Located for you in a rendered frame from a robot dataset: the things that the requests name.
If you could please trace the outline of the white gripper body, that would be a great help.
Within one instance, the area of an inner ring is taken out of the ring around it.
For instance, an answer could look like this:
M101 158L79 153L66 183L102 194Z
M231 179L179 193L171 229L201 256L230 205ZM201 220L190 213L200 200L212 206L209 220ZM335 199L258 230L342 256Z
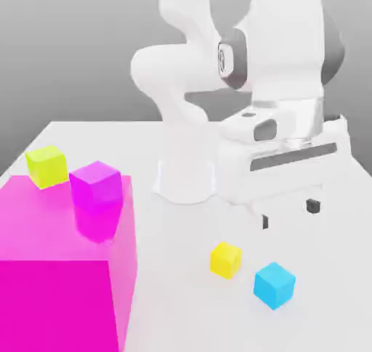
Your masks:
M352 161L347 120L329 118L311 144L274 151L273 144L222 140L217 153L218 195L232 204L248 205L342 177Z

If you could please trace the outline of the small yellow cube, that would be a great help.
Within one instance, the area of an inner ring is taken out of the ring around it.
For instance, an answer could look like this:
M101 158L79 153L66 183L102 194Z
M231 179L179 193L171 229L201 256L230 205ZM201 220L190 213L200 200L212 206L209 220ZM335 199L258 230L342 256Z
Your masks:
M210 271L225 279L232 279L240 269L241 257L239 247L220 242L211 252Z

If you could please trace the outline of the small cyan cube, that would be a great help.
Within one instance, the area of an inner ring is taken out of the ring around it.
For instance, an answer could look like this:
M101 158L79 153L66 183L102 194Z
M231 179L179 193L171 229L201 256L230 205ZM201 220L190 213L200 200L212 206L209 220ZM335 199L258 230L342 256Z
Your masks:
M288 302L294 294L296 277L281 265L272 262L254 277L254 294L272 310Z

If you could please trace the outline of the small purple cube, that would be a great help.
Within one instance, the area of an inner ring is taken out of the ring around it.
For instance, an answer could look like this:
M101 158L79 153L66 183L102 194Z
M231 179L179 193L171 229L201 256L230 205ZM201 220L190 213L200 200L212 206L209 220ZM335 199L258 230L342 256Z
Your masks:
M78 230L93 242L114 237L124 201L121 172L100 161L69 173Z

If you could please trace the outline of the small lime cube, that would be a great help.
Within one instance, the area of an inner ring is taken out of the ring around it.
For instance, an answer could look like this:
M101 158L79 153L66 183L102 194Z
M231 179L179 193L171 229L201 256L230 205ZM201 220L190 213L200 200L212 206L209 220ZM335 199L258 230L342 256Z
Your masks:
M46 189L68 180L65 155L55 146L46 146L26 152L25 158L32 182Z

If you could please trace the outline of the large magenta box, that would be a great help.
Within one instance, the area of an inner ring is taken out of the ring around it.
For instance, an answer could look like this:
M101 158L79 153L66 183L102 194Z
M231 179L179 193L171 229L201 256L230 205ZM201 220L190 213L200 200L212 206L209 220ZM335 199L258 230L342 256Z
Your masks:
M0 188L0 352L124 352L137 277L132 181L96 216L69 183Z

